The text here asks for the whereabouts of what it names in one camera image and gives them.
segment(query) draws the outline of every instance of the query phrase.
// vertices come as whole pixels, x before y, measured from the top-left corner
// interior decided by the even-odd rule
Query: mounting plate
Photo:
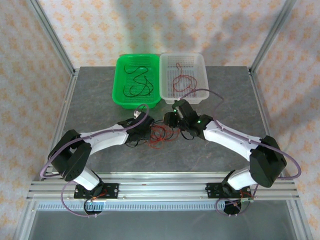
[[[246,186],[241,190],[232,192],[231,195],[228,195],[224,192],[222,183],[209,182],[206,184],[205,190],[207,192],[208,199],[241,199],[251,197],[251,190],[249,186]]]
[[[119,193],[119,183],[103,183],[102,191],[106,191],[106,195],[100,196],[99,199],[117,199]],[[77,184],[74,190],[74,199],[90,199],[92,191],[85,189],[82,185]]]

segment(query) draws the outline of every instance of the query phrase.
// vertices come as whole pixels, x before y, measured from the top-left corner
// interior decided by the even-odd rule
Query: patterned wallpaper
[[[250,66],[285,0],[39,0],[76,68],[131,53]]]
[[[301,165],[296,183],[315,240],[320,239],[319,43],[319,3],[298,0],[257,72],[271,132]],[[296,173],[293,164],[287,168]]]
[[[16,230],[69,81],[26,0],[0,1],[0,239]]]

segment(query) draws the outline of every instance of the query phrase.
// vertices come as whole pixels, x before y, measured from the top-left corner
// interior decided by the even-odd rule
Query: green basket
[[[161,100],[159,92],[159,56],[127,54],[116,61],[113,101],[125,109],[140,104],[154,108]]]

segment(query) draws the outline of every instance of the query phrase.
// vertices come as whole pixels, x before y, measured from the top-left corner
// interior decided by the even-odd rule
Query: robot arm
[[[147,116],[141,124],[134,128],[119,131],[129,126],[133,126],[141,121],[144,116],[145,113],[141,112],[136,118],[118,122],[118,124],[115,124],[112,127],[95,132],[78,133],[73,129],[69,130],[53,148],[48,158],[66,143],[69,143],[74,139],[84,138],[65,148],[52,161],[52,165],[65,181],[74,181],[82,185],[88,191],[96,191],[95,194],[99,194],[101,190],[100,186],[103,185],[103,182],[92,170],[86,167],[89,156],[111,146],[148,140],[151,134],[150,126],[154,122],[154,119],[150,116]]]
[[[259,143],[279,149],[274,138],[250,136],[227,127],[211,116],[201,115],[192,109],[184,99],[176,101],[173,112],[165,114],[163,122],[170,127],[178,127],[194,137],[218,143],[244,157],[249,166],[231,171],[223,180],[223,190],[230,194],[246,186],[259,184],[269,188],[287,165],[282,154],[274,152]]]

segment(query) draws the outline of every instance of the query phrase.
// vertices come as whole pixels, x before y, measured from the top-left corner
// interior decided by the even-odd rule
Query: white plastic tray
[[[195,89],[209,89],[208,78],[204,57],[200,53],[164,53],[160,56],[159,87],[160,96],[167,104],[173,104],[192,89],[186,87],[190,85],[190,80],[181,77],[178,84],[173,88],[173,80],[181,74],[189,75],[196,79],[191,85]],[[189,94],[185,99],[190,104],[199,104],[202,100],[209,97],[208,91],[196,91]]]

